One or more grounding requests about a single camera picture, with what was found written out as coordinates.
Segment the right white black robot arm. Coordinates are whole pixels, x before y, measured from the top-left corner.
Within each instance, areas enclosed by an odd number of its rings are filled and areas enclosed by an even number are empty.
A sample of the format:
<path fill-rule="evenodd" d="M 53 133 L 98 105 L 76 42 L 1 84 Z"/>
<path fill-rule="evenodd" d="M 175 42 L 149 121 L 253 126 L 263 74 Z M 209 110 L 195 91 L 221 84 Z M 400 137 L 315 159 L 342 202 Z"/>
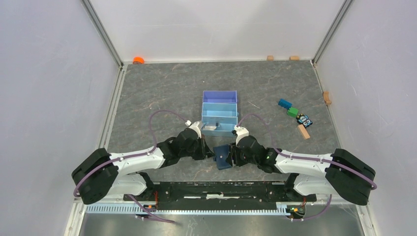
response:
<path fill-rule="evenodd" d="M 291 201 L 311 194 L 336 194 L 359 206 L 368 204 L 376 189 L 376 172 L 345 149 L 313 155 L 266 148 L 249 135 L 233 144 L 232 161 L 242 166 L 253 164 L 266 173 L 290 174 L 284 195 Z"/>

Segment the grey cards in tray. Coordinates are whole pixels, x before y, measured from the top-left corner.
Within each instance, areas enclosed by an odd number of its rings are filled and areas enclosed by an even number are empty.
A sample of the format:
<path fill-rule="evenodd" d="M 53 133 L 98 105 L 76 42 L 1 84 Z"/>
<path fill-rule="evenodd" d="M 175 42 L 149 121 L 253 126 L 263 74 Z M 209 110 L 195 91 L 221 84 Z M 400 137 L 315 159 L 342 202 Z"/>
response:
<path fill-rule="evenodd" d="M 207 129 L 207 130 L 215 130 L 219 126 L 220 126 L 219 123 L 207 123 L 207 124 L 205 124 L 204 129 Z"/>

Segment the green toy brick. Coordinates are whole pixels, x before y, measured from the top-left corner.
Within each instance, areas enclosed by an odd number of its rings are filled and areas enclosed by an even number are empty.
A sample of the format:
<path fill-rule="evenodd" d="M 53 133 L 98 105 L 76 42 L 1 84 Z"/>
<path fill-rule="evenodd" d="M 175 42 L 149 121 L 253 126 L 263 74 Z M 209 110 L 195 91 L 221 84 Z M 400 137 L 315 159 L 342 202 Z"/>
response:
<path fill-rule="evenodd" d="M 298 115 L 299 110 L 295 107 L 290 107 L 287 111 L 287 115 L 295 118 Z"/>

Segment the blue purple three-bin tray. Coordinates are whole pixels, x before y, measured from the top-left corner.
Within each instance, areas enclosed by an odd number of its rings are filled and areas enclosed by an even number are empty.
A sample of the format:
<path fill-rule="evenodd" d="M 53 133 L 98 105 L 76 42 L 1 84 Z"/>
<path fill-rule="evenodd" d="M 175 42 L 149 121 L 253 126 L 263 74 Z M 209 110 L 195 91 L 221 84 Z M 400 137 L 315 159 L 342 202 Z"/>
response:
<path fill-rule="evenodd" d="M 238 94 L 236 90 L 205 90 L 202 100 L 202 134 L 214 137 L 233 137 L 238 123 Z M 219 123 L 215 130 L 204 129 L 207 123 Z"/>

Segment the blue card holder wallet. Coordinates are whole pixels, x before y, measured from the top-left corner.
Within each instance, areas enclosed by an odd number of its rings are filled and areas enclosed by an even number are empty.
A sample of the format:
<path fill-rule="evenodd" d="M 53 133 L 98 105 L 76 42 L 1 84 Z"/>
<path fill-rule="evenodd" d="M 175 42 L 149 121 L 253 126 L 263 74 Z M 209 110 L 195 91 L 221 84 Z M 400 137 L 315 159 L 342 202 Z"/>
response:
<path fill-rule="evenodd" d="M 216 146 L 213 148 L 214 151 L 214 161 L 216 162 L 216 166 L 218 170 L 225 170 L 232 168 L 232 164 L 227 162 L 227 158 L 230 154 L 229 145 L 221 145 Z"/>

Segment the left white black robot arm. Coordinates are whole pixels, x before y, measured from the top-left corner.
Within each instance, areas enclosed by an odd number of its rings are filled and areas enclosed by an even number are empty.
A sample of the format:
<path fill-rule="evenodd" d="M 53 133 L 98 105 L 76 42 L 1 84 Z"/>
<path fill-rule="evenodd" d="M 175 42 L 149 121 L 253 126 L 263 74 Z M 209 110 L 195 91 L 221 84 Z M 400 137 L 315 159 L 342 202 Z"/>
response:
<path fill-rule="evenodd" d="M 103 147 L 98 148 L 72 172 L 76 185 L 73 195 L 86 205 L 120 194 L 146 201 L 154 196 L 146 170 L 175 165 L 184 157 L 205 160 L 213 156 L 204 136 L 191 128 L 144 150 L 109 153 Z"/>

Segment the black owl pattern block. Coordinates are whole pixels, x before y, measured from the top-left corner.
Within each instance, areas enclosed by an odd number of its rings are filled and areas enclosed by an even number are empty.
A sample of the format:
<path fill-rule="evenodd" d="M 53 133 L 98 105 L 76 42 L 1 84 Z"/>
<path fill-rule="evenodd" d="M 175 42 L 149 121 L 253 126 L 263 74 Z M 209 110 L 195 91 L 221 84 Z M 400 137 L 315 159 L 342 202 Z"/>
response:
<path fill-rule="evenodd" d="M 312 120 L 304 114 L 299 114 L 296 116 L 296 121 L 298 124 L 301 124 L 304 126 L 304 128 L 307 128 L 313 124 Z"/>

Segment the curved wooden piece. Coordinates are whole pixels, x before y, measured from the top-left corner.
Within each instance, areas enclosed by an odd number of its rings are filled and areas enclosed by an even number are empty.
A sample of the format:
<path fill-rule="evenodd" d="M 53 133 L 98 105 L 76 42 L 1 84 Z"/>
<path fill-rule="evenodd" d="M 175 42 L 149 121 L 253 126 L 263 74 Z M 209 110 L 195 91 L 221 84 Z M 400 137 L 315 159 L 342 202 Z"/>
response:
<path fill-rule="evenodd" d="M 332 104 L 332 101 L 330 99 L 329 91 L 324 91 L 323 92 L 323 100 L 324 100 L 324 102 L 327 106 Z"/>

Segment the blue toy brick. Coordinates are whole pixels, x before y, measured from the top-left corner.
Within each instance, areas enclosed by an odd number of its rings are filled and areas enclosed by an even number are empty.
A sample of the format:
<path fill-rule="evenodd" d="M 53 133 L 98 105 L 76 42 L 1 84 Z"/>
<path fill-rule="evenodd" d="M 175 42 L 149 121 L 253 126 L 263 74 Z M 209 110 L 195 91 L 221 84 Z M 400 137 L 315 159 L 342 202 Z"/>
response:
<path fill-rule="evenodd" d="M 289 110 L 292 107 L 292 103 L 290 103 L 289 101 L 285 100 L 285 99 L 280 99 L 278 101 L 278 105 Z"/>

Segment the wooden stick block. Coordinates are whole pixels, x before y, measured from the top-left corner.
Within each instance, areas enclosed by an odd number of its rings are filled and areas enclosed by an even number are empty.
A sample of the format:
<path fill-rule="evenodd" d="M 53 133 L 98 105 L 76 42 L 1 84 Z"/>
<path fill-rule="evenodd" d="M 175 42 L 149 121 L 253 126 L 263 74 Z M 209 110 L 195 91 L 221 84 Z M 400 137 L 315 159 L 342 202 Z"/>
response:
<path fill-rule="evenodd" d="M 298 125 L 298 130 L 299 130 L 299 132 L 301 133 L 302 137 L 305 140 L 310 139 L 310 135 L 309 135 L 308 131 L 306 130 L 306 128 L 304 127 L 303 124 Z"/>

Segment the orange round cap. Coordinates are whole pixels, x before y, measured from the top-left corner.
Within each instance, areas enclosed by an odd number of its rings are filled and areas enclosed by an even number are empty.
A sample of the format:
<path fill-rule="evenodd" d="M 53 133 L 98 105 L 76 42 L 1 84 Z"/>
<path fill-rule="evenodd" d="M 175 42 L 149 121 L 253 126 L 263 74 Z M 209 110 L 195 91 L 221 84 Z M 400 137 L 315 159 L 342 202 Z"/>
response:
<path fill-rule="evenodd" d="M 134 57 L 132 63 L 133 64 L 144 64 L 145 60 L 142 57 Z"/>

